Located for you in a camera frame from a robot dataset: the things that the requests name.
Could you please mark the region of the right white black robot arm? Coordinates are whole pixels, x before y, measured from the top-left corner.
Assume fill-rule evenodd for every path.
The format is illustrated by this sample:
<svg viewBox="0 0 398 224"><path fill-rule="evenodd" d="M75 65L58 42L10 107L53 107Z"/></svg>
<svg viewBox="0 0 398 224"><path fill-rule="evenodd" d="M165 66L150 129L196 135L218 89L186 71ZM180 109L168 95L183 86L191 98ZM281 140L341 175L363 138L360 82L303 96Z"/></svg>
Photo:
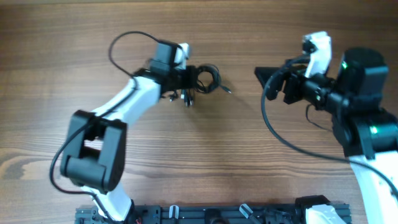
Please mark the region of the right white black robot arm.
<svg viewBox="0 0 398 224"><path fill-rule="evenodd" d="M288 105L306 100L331 115L332 132L358 182L369 223L397 222L397 118L381 106L389 73L384 57L355 47L342 56L330 78L329 55L309 47L280 67L256 67L262 102L284 94Z"/></svg>

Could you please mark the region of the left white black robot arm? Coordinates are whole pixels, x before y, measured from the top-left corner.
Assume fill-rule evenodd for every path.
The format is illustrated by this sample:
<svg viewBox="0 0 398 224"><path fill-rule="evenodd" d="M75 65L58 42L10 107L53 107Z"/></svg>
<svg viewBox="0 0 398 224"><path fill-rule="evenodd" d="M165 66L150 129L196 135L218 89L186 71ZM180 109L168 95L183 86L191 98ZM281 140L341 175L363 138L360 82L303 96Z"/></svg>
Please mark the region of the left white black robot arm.
<svg viewBox="0 0 398 224"><path fill-rule="evenodd" d="M187 65L190 46L160 40L147 68L131 73L127 85L93 111L76 111L57 152L60 173L89 195L105 223L139 223L134 202L121 177L126 162L127 131L162 95L191 88L197 68Z"/></svg>

